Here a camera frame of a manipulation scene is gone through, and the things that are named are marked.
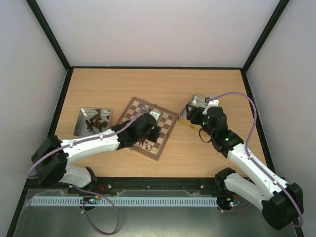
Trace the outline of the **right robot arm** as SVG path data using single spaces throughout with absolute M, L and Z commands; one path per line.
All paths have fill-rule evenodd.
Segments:
M 199 125 L 209 136 L 214 149 L 235 163 L 247 174 L 242 178 L 226 168 L 215 176 L 220 193 L 234 192 L 257 207 L 266 222 L 275 230 L 288 226 L 304 212 L 303 191 L 297 183 L 289 184 L 268 169 L 246 147 L 244 141 L 228 128 L 227 116 L 217 105 L 206 108 L 186 105 L 186 118 Z

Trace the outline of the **gold tin tray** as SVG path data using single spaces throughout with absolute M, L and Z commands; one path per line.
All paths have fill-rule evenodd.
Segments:
M 189 107 L 201 107 L 205 109 L 210 101 L 209 97 L 202 97 L 200 95 L 193 95 L 191 99 L 188 101 Z M 182 109 L 179 114 L 178 121 L 183 124 L 184 126 L 193 129 L 194 131 L 198 132 L 201 129 L 200 125 L 191 124 L 189 120 L 187 120 L 187 111 L 190 111 L 191 108 L 186 109 L 186 106 Z

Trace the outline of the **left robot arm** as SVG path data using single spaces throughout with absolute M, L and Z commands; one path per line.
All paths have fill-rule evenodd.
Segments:
M 75 166 L 74 161 L 101 152 L 130 148 L 145 140 L 156 142 L 159 117 L 159 112 L 151 111 L 104 132 L 79 139 L 59 140 L 53 135 L 31 157 L 33 165 L 27 176 L 37 179 L 41 185 L 61 182 L 83 188 L 92 182 L 94 174 L 89 167 Z

